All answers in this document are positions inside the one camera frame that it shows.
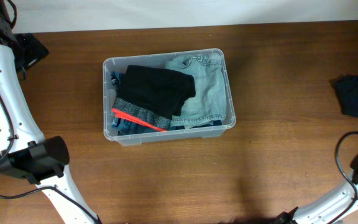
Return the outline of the blue denim jeans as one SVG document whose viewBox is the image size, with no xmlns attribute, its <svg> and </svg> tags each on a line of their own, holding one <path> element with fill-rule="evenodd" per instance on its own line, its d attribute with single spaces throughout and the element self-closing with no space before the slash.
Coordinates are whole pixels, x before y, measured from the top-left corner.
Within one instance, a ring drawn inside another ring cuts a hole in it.
<svg viewBox="0 0 358 224">
<path fill-rule="evenodd" d="M 166 131 L 170 125 L 168 118 L 118 97 L 119 86 L 123 76 L 123 73 L 111 72 L 111 84 L 116 94 L 116 99 L 111 109 L 114 114 L 111 126 L 118 131 L 118 135 Z"/>
</svg>

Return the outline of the black shorts red waistband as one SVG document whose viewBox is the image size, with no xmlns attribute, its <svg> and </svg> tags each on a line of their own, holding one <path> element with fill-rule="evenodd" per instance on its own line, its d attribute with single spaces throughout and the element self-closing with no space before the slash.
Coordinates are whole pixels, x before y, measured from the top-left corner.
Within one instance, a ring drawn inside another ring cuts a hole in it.
<svg viewBox="0 0 358 224">
<path fill-rule="evenodd" d="M 185 101 L 196 95 L 194 78 L 182 72 L 129 65 L 123 74 L 118 97 L 170 122 L 174 116 L 181 115 Z"/>
</svg>

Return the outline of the light grey jeans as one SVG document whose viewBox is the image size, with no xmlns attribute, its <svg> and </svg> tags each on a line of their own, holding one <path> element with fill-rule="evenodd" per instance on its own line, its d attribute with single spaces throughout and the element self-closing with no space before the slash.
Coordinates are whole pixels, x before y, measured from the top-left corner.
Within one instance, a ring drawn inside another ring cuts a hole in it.
<svg viewBox="0 0 358 224">
<path fill-rule="evenodd" d="M 226 89 L 223 61 L 219 54 L 188 54 L 165 63 L 165 68 L 191 75 L 196 95 L 187 99 L 181 115 L 174 116 L 171 126 L 194 127 L 226 119 Z"/>
</svg>

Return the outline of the dark teal shirt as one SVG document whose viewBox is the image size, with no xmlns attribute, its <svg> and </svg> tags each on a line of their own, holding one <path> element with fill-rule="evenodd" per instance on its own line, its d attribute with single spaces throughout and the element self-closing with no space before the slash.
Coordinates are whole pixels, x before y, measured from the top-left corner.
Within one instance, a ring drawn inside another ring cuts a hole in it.
<svg viewBox="0 0 358 224">
<path fill-rule="evenodd" d="M 214 120 L 214 121 L 210 121 L 210 122 L 207 122 L 207 123 L 200 124 L 198 126 L 192 126 L 192 125 L 188 125 L 188 126 L 170 126 L 168 130 L 169 131 L 174 131 L 174 130 L 181 130 L 181 129 L 205 128 L 205 127 L 210 127 L 210 126 L 221 126 L 221 125 L 222 125 L 221 120 Z"/>
</svg>

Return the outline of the black garment white logo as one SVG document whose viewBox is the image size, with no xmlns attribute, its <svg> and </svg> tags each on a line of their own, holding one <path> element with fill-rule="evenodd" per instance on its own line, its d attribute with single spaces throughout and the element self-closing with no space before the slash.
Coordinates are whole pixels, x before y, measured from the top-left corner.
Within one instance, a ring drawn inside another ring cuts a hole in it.
<svg viewBox="0 0 358 224">
<path fill-rule="evenodd" d="M 358 118 L 358 75 L 346 75 L 334 82 L 341 113 Z"/>
</svg>

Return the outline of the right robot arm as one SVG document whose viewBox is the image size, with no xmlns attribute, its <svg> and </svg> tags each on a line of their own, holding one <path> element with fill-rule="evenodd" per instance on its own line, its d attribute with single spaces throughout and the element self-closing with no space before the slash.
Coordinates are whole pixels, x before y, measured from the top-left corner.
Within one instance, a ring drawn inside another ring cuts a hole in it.
<svg viewBox="0 0 358 224">
<path fill-rule="evenodd" d="M 358 155 L 351 162 L 352 183 L 358 191 Z M 358 210 L 358 196 L 348 182 L 343 182 L 326 195 L 301 208 L 283 212 L 273 221 L 284 224 L 338 223 L 340 219 Z"/>
</svg>

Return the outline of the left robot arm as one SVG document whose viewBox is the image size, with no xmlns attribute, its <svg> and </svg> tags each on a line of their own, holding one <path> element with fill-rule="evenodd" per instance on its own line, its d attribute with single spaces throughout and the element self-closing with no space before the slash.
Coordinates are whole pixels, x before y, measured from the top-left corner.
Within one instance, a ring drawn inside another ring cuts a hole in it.
<svg viewBox="0 0 358 224">
<path fill-rule="evenodd" d="M 65 223 L 100 223 L 72 179 L 64 140 L 45 138 L 32 117 L 17 75 L 49 52 L 33 34 L 13 33 L 17 19 L 6 4 L 0 0 L 0 174 L 35 185 L 17 197 L 43 192 Z"/>
</svg>

